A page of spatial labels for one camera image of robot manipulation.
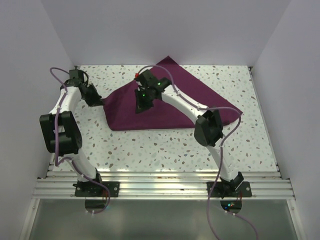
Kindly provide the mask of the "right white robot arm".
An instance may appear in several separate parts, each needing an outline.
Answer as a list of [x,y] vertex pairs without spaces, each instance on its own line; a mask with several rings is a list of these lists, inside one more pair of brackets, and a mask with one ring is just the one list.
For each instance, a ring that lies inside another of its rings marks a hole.
[[[235,196],[241,190],[244,177],[240,171],[224,157],[223,146],[226,139],[239,127],[241,113],[234,107],[208,107],[181,91],[174,83],[173,76],[158,79],[149,69],[143,67],[135,74],[135,112],[142,113],[154,106],[154,100],[160,100],[179,110],[194,124],[193,136],[198,144],[206,147],[218,165],[218,175],[223,192],[227,196]],[[237,114],[238,123],[227,135],[223,134],[221,110]]]

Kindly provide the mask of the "purple cloth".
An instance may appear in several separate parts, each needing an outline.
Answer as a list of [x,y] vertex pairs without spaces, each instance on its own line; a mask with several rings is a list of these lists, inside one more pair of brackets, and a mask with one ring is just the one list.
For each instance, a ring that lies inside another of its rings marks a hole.
[[109,128],[113,131],[188,129],[195,126],[198,116],[207,108],[219,107],[223,125],[229,125],[239,118],[241,110],[209,88],[171,57],[167,56],[150,69],[157,77],[173,79],[183,97],[167,87],[162,99],[155,99],[153,107],[141,113],[136,112],[136,81],[114,90],[103,99],[103,109]]

